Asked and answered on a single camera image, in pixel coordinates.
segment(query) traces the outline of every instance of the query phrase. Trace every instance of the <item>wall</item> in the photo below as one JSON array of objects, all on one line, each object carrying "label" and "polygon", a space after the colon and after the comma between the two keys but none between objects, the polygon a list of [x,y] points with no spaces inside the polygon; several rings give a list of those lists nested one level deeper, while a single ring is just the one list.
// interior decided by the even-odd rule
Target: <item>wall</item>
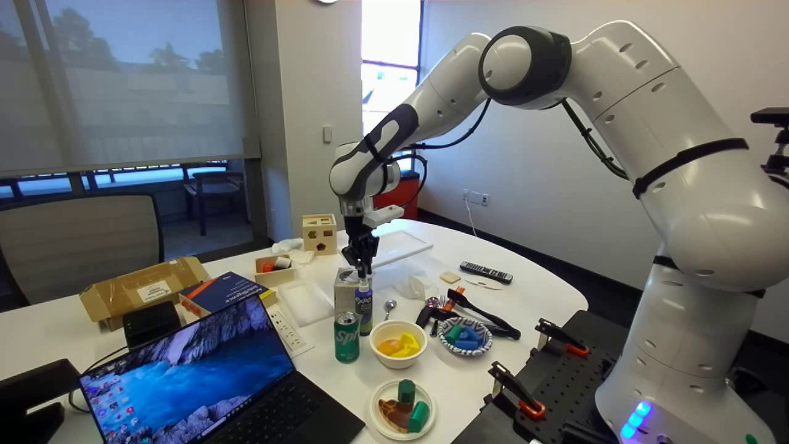
[{"label": "wall", "polygon": [[[750,124],[750,113],[789,105],[786,14],[783,0],[761,0],[756,7],[743,0],[427,0],[422,44],[431,67],[473,29],[495,34],[533,25],[580,40],[606,19],[634,19],[685,67],[733,130],[767,156],[777,130]],[[465,206],[464,187],[487,193],[490,204]],[[629,183],[592,158],[559,108],[490,105],[464,146],[428,156],[422,206],[636,289],[657,246]],[[783,282],[761,301],[754,330],[789,342],[786,314]]]},{"label": "wall", "polygon": [[246,34],[268,237],[301,237],[301,215],[337,211],[327,168],[363,132],[359,0],[248,0]]}]

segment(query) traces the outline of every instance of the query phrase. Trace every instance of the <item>laptop keyboard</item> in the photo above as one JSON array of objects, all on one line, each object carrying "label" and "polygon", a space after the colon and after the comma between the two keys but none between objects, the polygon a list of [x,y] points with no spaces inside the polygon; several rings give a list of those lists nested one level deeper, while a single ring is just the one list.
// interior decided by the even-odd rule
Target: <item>laptop keyboard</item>
[{"label": "laptop keyboard", "polygon": [[312,409],[320,406],[325,395],[301,380],[301,375],[285,378],[264,399],[254,399],[246,409],[219,427],[207,441],[211,444],[244,444],[244,441],[285,441]]}]

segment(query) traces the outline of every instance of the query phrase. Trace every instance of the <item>white table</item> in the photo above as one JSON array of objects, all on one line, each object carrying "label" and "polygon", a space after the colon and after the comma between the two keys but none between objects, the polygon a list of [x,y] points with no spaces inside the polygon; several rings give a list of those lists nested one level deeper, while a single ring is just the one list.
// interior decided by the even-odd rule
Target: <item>white table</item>
[{"label": "white table", "polygon": [[[548,268],[486,240],[408,219],[397,219],[381,227],[379,234],[387,237],[387,232],[399,229],[428,242],[431,250],[374,268],[374,320],[385,316],[381,303],[387,299],[397,299],[397,311],[391,317],[413,320],[423,306],[423,299],[413,299],[413,293],[402,290],[408,279],[416,279],[427,296],[444,296],[448,284],[442,282],[442,273],[459,273],[461,261],[479,261],[511,271],[512,284],[486,289],[470,284],[476,279],[464,279],[461,287],[465,287],[465,296],[476,306],[521,327],[521,340],[495,337],[486,354],[465,359],[452,354],[436,337],[431,337],[428,351],[413,367],[387,370],[374,359],[368,340],[363,340],[359,359],[350,364],[337,362],[332,354],[332,320],[322,317],[301,327],[304,337],[312,342],[312,348],[295,357],[295,367],[365,421],[370,391],[387,380],[408,378],[423,385],[436,403],[436,421],[423,441],[452,441],[479,414],[482,396],[490,391],[490,362],[497,359],[518,372],[526,364],[530,348],[537,346],[537,317],[549,317],[561,325],[575,311],[587,311],[587,299]],[[205,264],[205,268],[209,275],[236,271],[252,279],[257,257],[262,257],[262,251],[217,258]],[[315,257],[312,261],[301,264],[295,275],[312,282],[330,296],[334,271],[342,264],[346,261],[339,253]],[[7,311],[0,316],[0,378],[51,362],[57,357],[68,357],[77,370],[84,370],[120,346],[122,332],[98,332],[98,327],[85,317],[77,296]],[[67,421],[57,432],[53,441],[89,444],[101,440],[89,414],[68,409]],[[365,427],[354,441],[387,440],[371,427]]]}]

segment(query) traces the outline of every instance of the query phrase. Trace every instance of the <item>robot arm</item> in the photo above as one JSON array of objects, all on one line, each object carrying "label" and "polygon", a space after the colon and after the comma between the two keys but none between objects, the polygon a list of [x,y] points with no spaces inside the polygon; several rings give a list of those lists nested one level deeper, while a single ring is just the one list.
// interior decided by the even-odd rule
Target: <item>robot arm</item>
[{"label": "robot arm", "polygon": [[[620,357],[595,395],[604,421],[620,441],[773,441],[724,378],[754,293],[789,273],[786,187],[632,23],[577,42],[533,26],[465,37],[370,135],[337,150],[330,187],[350,237],[346,258],[368,273],[371,227],[397,216],[371,210],[371,194],[397,185],[397,171],[381,168],[391,152],[445,132],[486,95],[518,108],[580,104],[662,240]],[[634,428],[638,403],[653,409]]]}]

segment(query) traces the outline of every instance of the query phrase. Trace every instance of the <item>window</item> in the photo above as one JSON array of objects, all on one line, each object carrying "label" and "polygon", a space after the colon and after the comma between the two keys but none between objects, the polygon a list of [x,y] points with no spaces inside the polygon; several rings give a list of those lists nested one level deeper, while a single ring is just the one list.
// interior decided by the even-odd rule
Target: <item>window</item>
[{"label": "window", "polygon": [[0,0],[0,177],[242,158],[235,0]]},{"label": "window", "polygon": [[418,37],[422,0],[363,0],[365,132],[413,92]]}]

